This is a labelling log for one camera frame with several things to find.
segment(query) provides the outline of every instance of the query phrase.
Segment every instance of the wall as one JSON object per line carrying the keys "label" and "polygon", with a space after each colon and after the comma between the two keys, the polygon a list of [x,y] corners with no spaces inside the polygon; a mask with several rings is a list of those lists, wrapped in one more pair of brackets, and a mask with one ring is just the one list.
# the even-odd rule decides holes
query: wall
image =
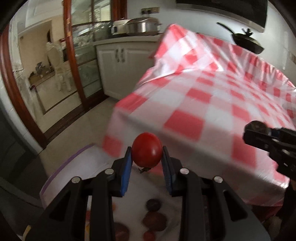
{"label": "wall", "polygon": [[48,21],[27,30],[21,35],[23,39],[19,39],[20,56],[26,77],[29,77],[31,72],[36,72],[35,67],[39,62],[49,66],[46,43],[47,32],[50,29],[51,22]]}
{"label": "wall", "polygon": [[59,39],[65,38],[63,15],[55,16],[50,19],[52,22],[52,41],[56,42],[59,41]]}
{"label": "wall", "polygon": [[[248,28],[242,23],[219,15],[176,9],[175,0],[128,0],[128,18],[141,16],[141,8],[160,7],[160,13],[151,14],[162,23],[161,31],[172,23],[177,23],[193,32],[199,32],[229,41],[234,44],[230,33],[218,26],[222,22],[235,32],[242,33],[241,28]],[[268,3],[268,16],[264,33],[254,31],[253,37],[257,39],[265,50],[259,55],[265,61],[280,69],[290,80],[296,84],[296,65],[289,58],[289,51],[296,55],[296,38],[288,24],[276,8]]]}

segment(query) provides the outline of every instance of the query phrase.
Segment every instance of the tomato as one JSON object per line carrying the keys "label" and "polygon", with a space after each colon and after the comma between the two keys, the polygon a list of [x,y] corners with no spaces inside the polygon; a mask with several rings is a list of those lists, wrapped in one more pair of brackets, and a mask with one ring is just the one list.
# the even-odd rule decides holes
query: tomato
{"label": "tomato", "polygon": [[152,231],[146,231],[143,234],[143,240],[144,241],[155,241],[155,233],[153,233]]}
{"label": "tomato", "polygon": [[144,132],[136,137],[131,147],[132,160],[145,168],[155,167],[163,156],[163,146],[158,137]]}

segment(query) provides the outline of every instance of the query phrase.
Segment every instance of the red and white checkered tablecloth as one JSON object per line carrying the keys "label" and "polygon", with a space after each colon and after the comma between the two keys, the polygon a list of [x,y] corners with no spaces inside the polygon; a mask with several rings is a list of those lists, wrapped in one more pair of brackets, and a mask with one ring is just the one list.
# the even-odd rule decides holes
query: red and white checkered tablecloth
{"label": "red and white checkered tablecloth", "polygon": [[[152,132],[170,156],[201,177],[220,175],[249,204],[278,206],[289,179],[242,135],[252,120],[295,129],[295,107],[294,85],[272,65],[173,24],[155,53],[155,66],[115,106],[103,148],[122,157],[140,133]],[[152,171],[160,173],[161,166]]]}

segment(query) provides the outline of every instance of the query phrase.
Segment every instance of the kitchen counter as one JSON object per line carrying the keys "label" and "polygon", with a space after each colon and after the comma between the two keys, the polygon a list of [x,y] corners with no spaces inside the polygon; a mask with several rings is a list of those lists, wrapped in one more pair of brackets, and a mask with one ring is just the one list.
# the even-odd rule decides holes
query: kitchen counter
{"label": "kitchen counter", "polygon": [[158,35],[148,35],[148,36],[128,36],[120,38],[105,39],[96,42],[92,42],[93,46],[103,45],[103,44],[112,44],[112,43],[121,43],[121,42],[157,42],[162,34]]}

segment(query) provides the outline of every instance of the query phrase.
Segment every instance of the chair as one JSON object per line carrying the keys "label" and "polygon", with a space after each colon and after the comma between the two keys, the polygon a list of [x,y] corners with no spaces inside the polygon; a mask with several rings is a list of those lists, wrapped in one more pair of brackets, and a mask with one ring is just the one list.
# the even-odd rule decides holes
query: chair
{"label": "chair", "polygon": [[46,50],[49,61],[54,68],[58,90],[61,90],[62,83],[66,83],[67,90],[71,91],[71,67],[69,61],[63,61],[63,51],[61,45],[59,43],[53,44],[51,42],[47,42]]}

